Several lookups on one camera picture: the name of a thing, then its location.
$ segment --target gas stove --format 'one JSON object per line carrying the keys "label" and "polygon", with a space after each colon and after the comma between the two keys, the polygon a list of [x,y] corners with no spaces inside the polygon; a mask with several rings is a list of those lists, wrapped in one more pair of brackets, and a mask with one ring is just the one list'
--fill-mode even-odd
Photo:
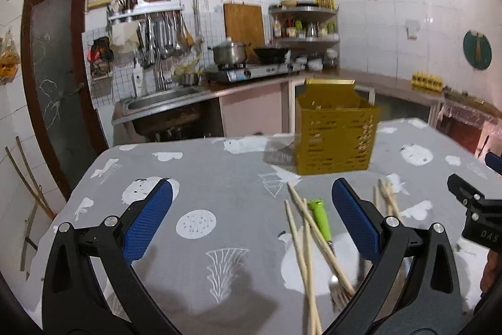
{"label": "gas stove", "polygon": [[210,66],[206,69],[206,78],[209,82],[219,84],[232,84],[240,81],[252,80],[253,78],[262,78],[277,76],[279,74],[288,74],[303,70],[304,65],[301,62],[268,64],[268,65],[246,65],[237,68],[219,68]]}

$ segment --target table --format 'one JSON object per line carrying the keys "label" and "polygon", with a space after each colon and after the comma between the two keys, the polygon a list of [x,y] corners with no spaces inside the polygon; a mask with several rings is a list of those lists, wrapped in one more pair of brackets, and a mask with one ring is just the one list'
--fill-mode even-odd
{"label": "table", "polygon": [[[454,141],[418,119],[378,125],[368,170],[316,176],[292,172],[293,136],[211,138],[114,147],[101,154],[42,237],[23,299],[40,322],[42,281],[57,226],[100,224],[146,196],[159,178],[179,189],[145,256],[132,265],[152,298],[185,335],[305,333],[303,285],[284,212],[292,182],[308,199],[324,198],[334,246],[351,281],[358,253],[330,201],[333,181],[345,177],[372,199],[389,176],[403,222],[427,229],[441,222],[455,252],[465,310],[479,300],[487,250],[461,239],[465,209],[448,192],[457,173],[487,198],[499,197],[497,174]],[[295,213],[297,225],[300,215]],[[316,294],[323,329],[336,317],[328,293],[331,272],[314,247]],[[96,275],[112,310],[124,316],[99,260]]]}

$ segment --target green handle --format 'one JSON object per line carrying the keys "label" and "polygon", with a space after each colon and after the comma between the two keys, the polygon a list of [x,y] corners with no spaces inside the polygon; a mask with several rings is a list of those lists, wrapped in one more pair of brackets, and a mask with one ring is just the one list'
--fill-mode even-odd
{"label": "green handle", "polygon": [[322,199],[312,200],[308,203],[309,209],[312,211],[315,224],[319,227],[322,236],[326,241],[331,241],[331,229],[329,228],[328,215],[324,209]]}

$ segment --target pot lid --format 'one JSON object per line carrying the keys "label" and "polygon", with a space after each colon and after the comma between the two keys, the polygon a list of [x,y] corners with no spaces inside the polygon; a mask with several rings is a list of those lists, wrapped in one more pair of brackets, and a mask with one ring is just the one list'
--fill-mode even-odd
{"label": "pot lid", "polygon": [[221,42],[218,46],[214,48],[232,48],[232,47],[244,47],[244,43],[238,41],[232,41],[231,37],[227,37],[226,40]]}

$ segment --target green round wall hanging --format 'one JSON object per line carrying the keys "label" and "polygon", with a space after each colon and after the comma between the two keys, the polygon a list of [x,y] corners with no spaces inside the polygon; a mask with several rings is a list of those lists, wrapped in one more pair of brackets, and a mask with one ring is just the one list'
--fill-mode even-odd
{"label": "green round wall hanging", "polygon": [[470,30],[464,36],[464,56],[471,66],[486,70],[491,63],[491,46],[483,33]]}

